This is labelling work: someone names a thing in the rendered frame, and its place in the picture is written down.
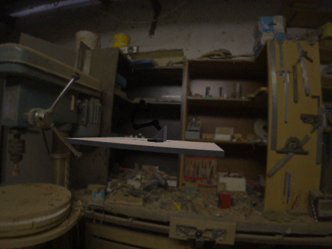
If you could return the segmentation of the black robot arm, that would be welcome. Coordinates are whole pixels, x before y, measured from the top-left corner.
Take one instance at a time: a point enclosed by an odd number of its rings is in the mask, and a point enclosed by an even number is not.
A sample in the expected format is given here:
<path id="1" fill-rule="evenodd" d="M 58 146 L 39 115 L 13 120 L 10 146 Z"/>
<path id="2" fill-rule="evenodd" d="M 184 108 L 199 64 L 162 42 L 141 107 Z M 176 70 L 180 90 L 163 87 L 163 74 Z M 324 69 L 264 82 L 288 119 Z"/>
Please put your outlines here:
<path id="1" fill-rule="evenodd" d="M 155 126 L 155 128 L 157 128 L 160 131 L 162 126 L 159 124 L 159 121 L 156 120 L 156 119 L 153 120 L 152 122 L 148 122 L 148 123 L 145 123 L 145 124 L 135 124 L 134 123 L 136 112 L 139 111 L 139 110 L 143 110 L 144 105 L 145 105 L 145 100 L 139 100 L 138 104 L 133 105 L 133 113 L 132 113 L 131 120 L 130 120 L 133 128 L 135 130 L 137 130 L 137 129 L 140 129 L 142 127 L 148 127 L 148 126 L 153 125 L 153 126 Z"/>

